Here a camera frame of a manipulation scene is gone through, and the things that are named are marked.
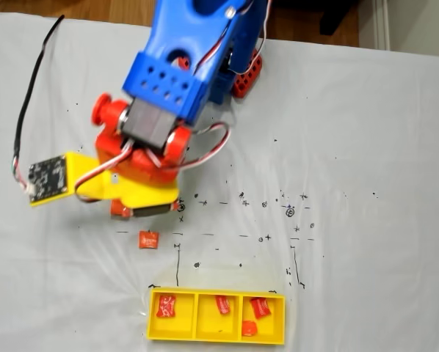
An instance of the black circuit board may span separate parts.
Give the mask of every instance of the black circuit board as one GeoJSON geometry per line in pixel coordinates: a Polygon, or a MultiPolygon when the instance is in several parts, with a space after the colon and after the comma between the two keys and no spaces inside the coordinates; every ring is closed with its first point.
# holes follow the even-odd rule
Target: black circuit board
{"type": "Polygon", "coordinates": [[[35,194],[30,196],[30,202],[38,202],[67,192],[65,156],[32,164],[29,167],[29,180],[35,185],[35,194]]]}

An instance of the blue robot arm segment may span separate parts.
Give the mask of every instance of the blue robot arm segment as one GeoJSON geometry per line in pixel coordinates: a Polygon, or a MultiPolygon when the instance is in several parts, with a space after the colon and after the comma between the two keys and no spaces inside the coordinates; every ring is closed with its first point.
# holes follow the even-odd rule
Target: blue robot arm segment
{"type": "Polygon", "coordinates": [[[231,88],[234,75],[219,74],[230,50],[233,69],[247,66],[265,9],[266,0],[158,0],[150,39],[123,89],[194,125],[207,98],[220,102],[231,88]],[[179,56],[189,58],[189,70],[173,66],[179,56]]]}

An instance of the yellow compartment tray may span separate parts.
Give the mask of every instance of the yellow compartment tray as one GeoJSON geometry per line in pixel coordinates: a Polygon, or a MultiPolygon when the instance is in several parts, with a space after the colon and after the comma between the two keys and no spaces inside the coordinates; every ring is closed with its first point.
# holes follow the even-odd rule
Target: yellow compartment tray
{"type": "Polygon", "coordinates": [[[147,338],[204,342],[282,345],[285,342],[285,296],[276,293],[159,287],[151,290],[147,338]],[[159,318],[160,296],[175,296],[175,317],[159,318]],[[215,296],[226,296],[231,311],[222,315],[215,296]],[[250,300],[264,297],[271,315],[256,319],[250,300]],[[242,336],[242,321],[257,324],[257,334],[242,336]]]}

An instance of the black cord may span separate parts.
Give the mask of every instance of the black cord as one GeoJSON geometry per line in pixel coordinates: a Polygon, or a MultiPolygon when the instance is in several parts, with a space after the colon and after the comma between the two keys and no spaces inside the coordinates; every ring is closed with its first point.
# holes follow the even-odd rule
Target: black cord
{"type": "Polygon", "coordinates": [[[26,97],[23,100],[21,113],[19,114],[19,118],[17,120],[17,127],[15,129],[14,158],[19,159],[19,153],[21,152],[21,134],[22,134],[23,118],[26,116],[26,111],[27,111],[27,107],[29,106],[30,97],[32,96],[32,91],[34,90],[35,79],[37,78],[38,69],[40,68],[40,64],[42,63],[43,55],[45,53],[46,43],[50,39],[55,29],[58,27],[59,23],[63,21],[64,18],[65,15],[61,15],[54,23],[54,25],[51,27],[50,31],[48,32],[48,34],[46,35],[43,41],[42,51],[40,52],[40,55],[37,58],[37,62],[35,62],[34,70],[32,72],[32,77],[30,78],[30,82],[29,82],[29,88],[27,88],[26,97]]]}

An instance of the plastic sheet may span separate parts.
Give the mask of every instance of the plastic sheet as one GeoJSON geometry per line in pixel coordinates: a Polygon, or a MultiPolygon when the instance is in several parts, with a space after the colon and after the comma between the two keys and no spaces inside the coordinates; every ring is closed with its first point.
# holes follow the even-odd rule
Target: plastic sheet
{"type": "MultiPolygon", "coordinates": [[[[0,351],[439,351],[438,58],[267,41],[252,92],[203,112],[201,124],[227,120],[233,136],[181,176],[185,210],[114,221],[107,202],[31,209],[10,172],[53,21],[0,14],[0,351]],[[147,229],[157,250],[137,248],[147,229]],[[285,294],[286,345],[147,341],[148,286],[177,279],[285,294]]],[[[22,170],[66,150],[95,155],[91,107],[122,95],[148,33],[62,23],[22,170]]]]}

